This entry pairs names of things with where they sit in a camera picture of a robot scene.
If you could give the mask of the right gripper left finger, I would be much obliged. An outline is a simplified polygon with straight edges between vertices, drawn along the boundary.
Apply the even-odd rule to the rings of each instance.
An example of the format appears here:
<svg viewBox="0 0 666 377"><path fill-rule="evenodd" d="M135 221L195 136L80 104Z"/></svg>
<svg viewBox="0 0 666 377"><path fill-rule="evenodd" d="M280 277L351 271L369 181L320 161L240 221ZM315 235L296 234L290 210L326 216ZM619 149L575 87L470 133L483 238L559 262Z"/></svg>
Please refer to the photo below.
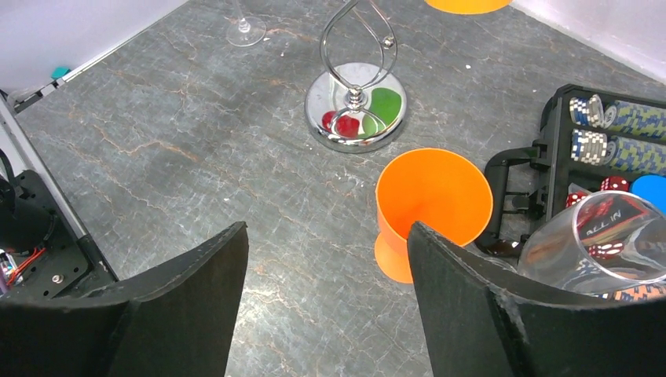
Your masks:
<svg viewBox="0 0 666 377"><path fill-rule="evenodd" d="M238 221L79 298L1 300L4 376L223 376L248 263Z"/></svg>

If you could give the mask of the clear wine glass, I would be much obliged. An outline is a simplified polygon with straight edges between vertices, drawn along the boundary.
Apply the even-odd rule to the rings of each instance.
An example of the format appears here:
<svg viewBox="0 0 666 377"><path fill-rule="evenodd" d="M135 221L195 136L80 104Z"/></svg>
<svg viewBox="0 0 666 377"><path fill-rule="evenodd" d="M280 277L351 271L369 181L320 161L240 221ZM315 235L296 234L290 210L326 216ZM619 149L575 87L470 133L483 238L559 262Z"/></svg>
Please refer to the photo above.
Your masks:
<svg viewBox="0 0 666 377"><path fill-rule="evenodd" d="M239 0L232 0L236 22L226 32L226 40L233 46L249 47L265 37L266 24L255 16L245 16Z"/></svg>
<svg viewBox="0 0 666 377"><path fill-rule="evenodd" d="M585 196L525 241L497 240L485 251L563 291L615 301L665 294L665 215L628 192Z"/></svg>

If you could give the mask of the clear wine glass front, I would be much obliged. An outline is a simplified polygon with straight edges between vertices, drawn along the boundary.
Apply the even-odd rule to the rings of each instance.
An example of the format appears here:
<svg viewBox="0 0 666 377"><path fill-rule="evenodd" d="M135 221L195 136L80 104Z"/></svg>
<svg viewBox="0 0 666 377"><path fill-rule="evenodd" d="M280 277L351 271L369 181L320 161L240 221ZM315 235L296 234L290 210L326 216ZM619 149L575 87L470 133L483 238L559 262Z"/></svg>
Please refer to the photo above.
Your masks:
<svg viewBox="0 0 666 377"><path fill-rule="evenodd" d="M226 40L233 46L249 47L265 37L266 24L255 16L245 16L239 0L232 0L236 22L226 32Z"/></svg>

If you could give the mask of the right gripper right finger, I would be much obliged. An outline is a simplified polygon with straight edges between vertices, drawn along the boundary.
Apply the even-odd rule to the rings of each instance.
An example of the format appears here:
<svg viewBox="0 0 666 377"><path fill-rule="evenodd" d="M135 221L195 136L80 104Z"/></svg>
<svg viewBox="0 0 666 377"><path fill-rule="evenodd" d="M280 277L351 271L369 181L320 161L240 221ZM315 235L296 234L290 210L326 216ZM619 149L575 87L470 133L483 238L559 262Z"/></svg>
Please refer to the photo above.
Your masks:
<svg viewBox="0 0 666 377"><path fill-rule="evenodd" d="M662 376L665 300L537 283L416 222L408 258L436 376Z"/></svg>

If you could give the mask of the orange wine glass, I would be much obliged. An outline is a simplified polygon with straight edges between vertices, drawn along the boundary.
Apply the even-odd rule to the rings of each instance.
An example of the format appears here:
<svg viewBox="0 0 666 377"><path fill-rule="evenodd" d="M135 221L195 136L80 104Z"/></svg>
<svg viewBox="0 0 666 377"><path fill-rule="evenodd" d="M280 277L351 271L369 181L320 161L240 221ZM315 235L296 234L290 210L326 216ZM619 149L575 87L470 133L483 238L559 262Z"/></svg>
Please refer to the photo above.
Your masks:
<svg viewBox="0 0 666 377"><path fill-rule="evenodd" d="M477 166L440 148L418 148L392 159L377 180L375 202L375 260L388 278L402 284L413 281L407 239L415 222L465 247L485 230L494 205Z"/></svg>

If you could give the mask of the yellow wine glass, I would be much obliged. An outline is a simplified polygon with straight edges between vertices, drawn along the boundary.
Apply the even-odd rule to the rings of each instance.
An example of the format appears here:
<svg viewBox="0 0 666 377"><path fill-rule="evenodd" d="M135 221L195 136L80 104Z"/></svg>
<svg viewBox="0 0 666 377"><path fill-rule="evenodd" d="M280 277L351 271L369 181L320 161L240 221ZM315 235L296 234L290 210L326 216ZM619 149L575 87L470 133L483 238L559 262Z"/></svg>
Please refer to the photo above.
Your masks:
<svg viewBox="0 0 666 377"><path fill-rule="evenodd" d="M502 9L512 0L426 0L425 3L444 13L478 15Z"/></svg>

